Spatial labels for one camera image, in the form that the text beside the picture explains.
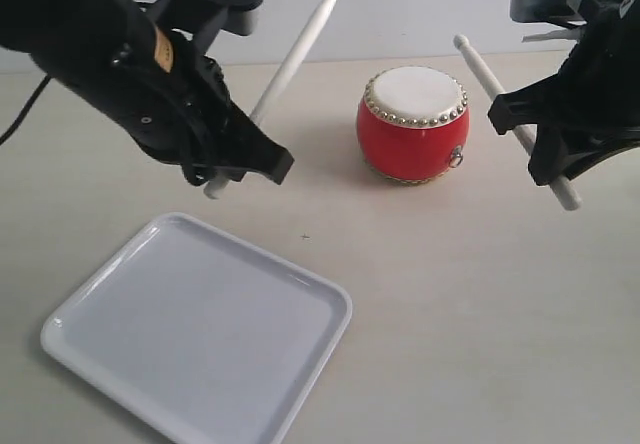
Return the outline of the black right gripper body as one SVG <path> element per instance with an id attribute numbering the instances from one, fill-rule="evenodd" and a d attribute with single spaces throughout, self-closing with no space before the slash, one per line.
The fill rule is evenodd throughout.
<path id="1" fill-rule="evenodd" d="M 639 0 L 567 0 L 585 25 L 557 73 L 569 161 L 639 146 Z"/>

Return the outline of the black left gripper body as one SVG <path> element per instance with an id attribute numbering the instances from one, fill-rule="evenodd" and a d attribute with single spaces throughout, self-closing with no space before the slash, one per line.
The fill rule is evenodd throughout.
<path id="1" fill-rule="evenodd" d="M 150 157 L 179 166 L 181 155 L 213 165 L 233 103 L 218 63 L 192 36 L 160 28 L 134 0 L 100 9 L 102 111 Z"/>

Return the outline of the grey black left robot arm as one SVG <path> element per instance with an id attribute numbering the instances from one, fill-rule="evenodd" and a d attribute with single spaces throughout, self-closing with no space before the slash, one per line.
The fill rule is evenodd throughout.
<path id="1" fill-rule="evenodd" d="M 149 157 L 202 186 L 256 173 L 281 183 L 294 159 L 232 100 L 208 49 L 247 36 L 263 0 L 1 0 L 1 45 L 125 130 Z"/>

